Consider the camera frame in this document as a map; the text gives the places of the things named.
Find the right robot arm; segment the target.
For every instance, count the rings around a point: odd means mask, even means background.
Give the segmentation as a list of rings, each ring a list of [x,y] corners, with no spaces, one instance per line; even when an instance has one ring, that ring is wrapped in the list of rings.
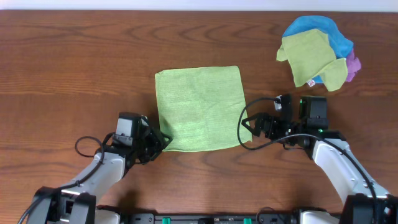
[[[292,119],[291,95],[271,100],[280,115],[240,116],[238,127],[245,127],[256,137],[263,135],[269,144],[279,143],[285,150],[298,146],[305,151],[326,174],[343,203],[338,217],[319,208],[300,208],[284,223],[397,223],[397,197],[369,175],[353,155],[346,138],[329,129],[325,97],[301,97],[298,121]]]

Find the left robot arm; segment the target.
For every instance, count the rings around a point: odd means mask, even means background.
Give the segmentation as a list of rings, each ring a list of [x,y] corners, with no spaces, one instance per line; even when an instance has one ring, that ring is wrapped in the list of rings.
[[[98,143],[92,162],[67,184],[41,187],[19,223],[132,223],[117,208],[100,206],[100,198],[136,164],[154,161],[172,137],[152,127],[146,116],[122,112],[116,130]]]

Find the light green microfiber cloth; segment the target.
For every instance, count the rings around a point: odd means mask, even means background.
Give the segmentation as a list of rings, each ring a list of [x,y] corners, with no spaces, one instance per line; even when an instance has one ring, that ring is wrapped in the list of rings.
[[[252,141],[238,125],[246,118],[237,66],[163,70],[155,74],[160,130],[172,137],[167,151],[228,149]]]

